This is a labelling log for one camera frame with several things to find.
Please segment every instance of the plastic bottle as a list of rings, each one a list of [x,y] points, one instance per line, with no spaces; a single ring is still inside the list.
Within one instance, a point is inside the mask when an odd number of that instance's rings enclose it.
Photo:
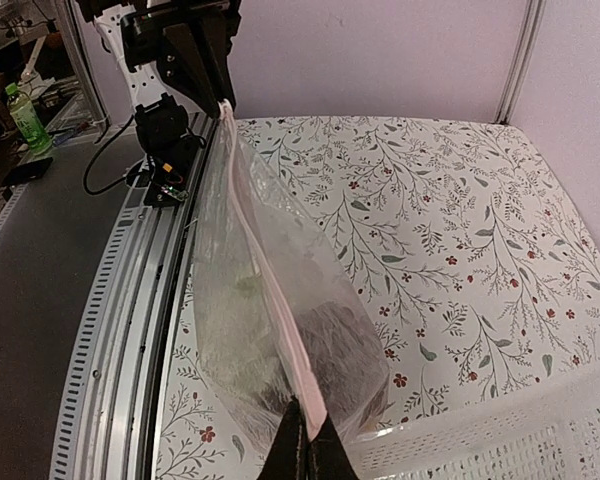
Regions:
[[[29,144],[31,152],[38,155],[46,152],[52,145],[51,137],[42,126],[29,95],[20,92],[15,83],[5,89],[9,95],[9,111],[18,129]]]

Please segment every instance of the plastic basket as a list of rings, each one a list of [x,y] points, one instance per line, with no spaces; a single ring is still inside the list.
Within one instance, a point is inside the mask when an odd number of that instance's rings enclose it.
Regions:
[[[347,452],[361,479],[600,480],[600,364],[363,435]]]

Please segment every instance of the plastic bag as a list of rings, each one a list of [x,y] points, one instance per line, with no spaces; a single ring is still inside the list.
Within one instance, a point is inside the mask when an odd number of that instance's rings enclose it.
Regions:
[[[232,117],[220,125],[199,197],[200,367],[258,451],[292,395],[309,440],[328,411],[346,443],[386,408],[382,346],[320,227],[236,135]]]

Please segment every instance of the smartphone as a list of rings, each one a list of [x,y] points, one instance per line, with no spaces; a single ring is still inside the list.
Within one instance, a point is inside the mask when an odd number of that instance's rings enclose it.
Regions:
[[[47,157],[35,162],[18,165],[4,177],[2,186],[10,187],[42,178],[51,165],[51,162],[53,162],[53,158]]]

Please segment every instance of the floral pattern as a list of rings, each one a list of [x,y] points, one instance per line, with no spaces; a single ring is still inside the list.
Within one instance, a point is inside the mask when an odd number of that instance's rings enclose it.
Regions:
[[[240,133],[324,229],[375,322],[392,369],[378,427],[600,361],[600,255],[520,130],[302,117],[242,121]],[[255,478],[263,459],[197,369],[191,299],[158,478]]]

